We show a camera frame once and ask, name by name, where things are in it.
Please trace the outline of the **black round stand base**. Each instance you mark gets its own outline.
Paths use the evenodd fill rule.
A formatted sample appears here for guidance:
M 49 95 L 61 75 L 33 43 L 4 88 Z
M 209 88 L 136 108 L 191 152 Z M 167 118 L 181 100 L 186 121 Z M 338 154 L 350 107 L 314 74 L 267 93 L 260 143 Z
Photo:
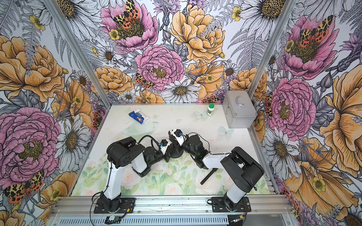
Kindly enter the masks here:
M 183 155 L 184 151 L 179 147 L 174 147 L 170 151 L 170 158 L 177 159 Z

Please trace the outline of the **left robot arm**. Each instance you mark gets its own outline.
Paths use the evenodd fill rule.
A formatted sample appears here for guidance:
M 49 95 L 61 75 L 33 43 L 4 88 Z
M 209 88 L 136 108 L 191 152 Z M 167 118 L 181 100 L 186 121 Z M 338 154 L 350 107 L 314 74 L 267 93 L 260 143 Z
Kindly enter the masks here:
M 124 206 L 133 211 L 135 199 L 121 198 L 121 186 L 127 166 L 130 165 L 140 177 L 144 177 L 150 172 L 151 166 L 162 160 L 168 162 L 171 152 L 177 149 L 177 146 L 167 139 L 158 143 L 152 136 L 146 135 L 146 137 L 151 138 L 151 144 L 155 144 L 156 147 L 145 147 L 133 137 L 127 137 L 112 143 L 107 148 L 109 161 L 107 183 L 97 200 L 95 214 L 120 213 Z

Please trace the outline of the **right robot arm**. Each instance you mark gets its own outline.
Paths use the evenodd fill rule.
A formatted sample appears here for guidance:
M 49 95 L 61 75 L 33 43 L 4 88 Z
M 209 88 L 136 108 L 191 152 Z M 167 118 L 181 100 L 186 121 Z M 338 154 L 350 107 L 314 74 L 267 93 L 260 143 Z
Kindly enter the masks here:
M 201 180 L 203 185 L 218 170 L 223 169 L 233 181 L 230 189 L 222 198 L 211 198 L 213 212 L 250 212 L 250 203 L 246 198 L 264 175 L 263 167 L 241 147 L 235 147 L 229 153 L 211 153 L 204 148 L 203 138 L 195 132 L 183 134 L 181 130 L 168 132 L 169 138 L 160 143 L 165 159 L 178 158 L 188 153 L 196 165 L 210 172 Z

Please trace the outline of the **blue gauze bandage packet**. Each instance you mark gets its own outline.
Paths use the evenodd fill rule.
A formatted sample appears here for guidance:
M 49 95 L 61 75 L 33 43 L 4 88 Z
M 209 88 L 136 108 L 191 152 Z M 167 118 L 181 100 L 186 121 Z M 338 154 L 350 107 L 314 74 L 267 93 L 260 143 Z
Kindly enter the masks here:
M 149 117 L 144 114 L 140 109 L 133 110 L 129 113 L 129 116 L 140 124 L 143 124 L 149 119 Z

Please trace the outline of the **white green-capped pill bottle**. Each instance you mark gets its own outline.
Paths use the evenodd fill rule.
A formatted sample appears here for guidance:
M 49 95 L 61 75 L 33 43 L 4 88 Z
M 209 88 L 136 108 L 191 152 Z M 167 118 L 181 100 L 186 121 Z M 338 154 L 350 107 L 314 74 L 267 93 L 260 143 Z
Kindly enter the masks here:
M 215 110 L 215 105 L 212 103 L 209 104 L 207 109 L 207 116 L 212 116 L 214 110 Z

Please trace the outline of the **silver first aid case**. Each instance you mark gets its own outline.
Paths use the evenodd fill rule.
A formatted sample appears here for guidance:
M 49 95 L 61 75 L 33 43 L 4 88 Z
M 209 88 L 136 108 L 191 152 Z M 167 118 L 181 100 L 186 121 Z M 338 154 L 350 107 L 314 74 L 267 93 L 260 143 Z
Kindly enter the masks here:
M 231 129 L 249 128 L 257 117 L 254 105 L 244 90 L 227 91 L 222 107 Z

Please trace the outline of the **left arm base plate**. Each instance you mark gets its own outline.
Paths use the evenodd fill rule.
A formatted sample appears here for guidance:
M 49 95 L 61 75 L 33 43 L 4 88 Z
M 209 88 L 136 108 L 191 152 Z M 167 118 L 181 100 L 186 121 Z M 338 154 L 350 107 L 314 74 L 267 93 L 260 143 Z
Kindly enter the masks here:
M 93 213 L 95 214 L 123 214 L 133 213 L 135 198 L 116 198 L 112 201 L 98 199 Z

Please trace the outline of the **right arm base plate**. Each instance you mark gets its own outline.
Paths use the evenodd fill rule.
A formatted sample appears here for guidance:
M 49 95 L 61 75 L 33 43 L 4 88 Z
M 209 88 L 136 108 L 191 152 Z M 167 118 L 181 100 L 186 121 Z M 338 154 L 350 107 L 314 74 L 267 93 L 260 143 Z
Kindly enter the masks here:
M 249 198 L 244 196 L 237 203 L 234 203 L 227 196 L 212 197 L 207 200 L 207 204 L 211 205 L 212 211 L 217 213 L 232 213 L 232 212 L 251 212 Z

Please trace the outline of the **aluminium front rail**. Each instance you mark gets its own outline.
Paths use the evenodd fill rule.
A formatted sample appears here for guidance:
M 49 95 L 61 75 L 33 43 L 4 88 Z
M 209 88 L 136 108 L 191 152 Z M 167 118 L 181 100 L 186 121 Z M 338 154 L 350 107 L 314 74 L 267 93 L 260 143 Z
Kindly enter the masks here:
M 285 195 L 247 195 L 250 207 L 248 215 L 291 214 L 292 208 Z M 136 196 L 131 216 L 141 215 L 216 215 L 209 195 Z M 98 207 L 97 199 L 90 196 L 63 197 L 56 204 L 52 217 L 86 217 Z

